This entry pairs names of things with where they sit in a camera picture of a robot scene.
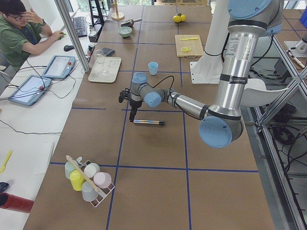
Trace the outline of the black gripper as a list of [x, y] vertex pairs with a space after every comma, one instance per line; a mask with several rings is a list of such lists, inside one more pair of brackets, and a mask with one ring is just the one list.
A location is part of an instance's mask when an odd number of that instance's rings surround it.
[[129, 116], [129, 121], [134, 122], [134, 118], [137, 114], [137, 109], [142, 106], [142, 100], [141, 101], [135, 101], [135, 100], [130, 100], [130, 116]]

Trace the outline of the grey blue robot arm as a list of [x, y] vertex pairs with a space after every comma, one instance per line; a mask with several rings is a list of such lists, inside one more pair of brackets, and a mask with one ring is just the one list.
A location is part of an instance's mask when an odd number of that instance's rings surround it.
[[190, 67], [193, 83], [218, 84], [214, 103], [151, 86], [144, 73], [135, 73], [131, 88], [122, 92], [130, 103], [129, 120], [134, 121], [143, 103], [157, 107], [165, 102], [201, 121], [199, 134], [205, 144], [228, 146], [244, 129], [240, 107], [247, 105], [242, 98], [258, 39], [280, 32], [282, 15], [281, 0], [217, 1], [204, 54]]

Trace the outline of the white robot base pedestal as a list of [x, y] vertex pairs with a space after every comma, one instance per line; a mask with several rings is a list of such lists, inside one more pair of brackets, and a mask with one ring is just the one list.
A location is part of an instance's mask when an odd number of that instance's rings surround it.
[[227, 1], [218, 0], [209, 29], [203, 56], [197, 62], [190, 62], [193, 84], [218, 84], [223, 70], [222, 54], [227, 42], [230, 15]]

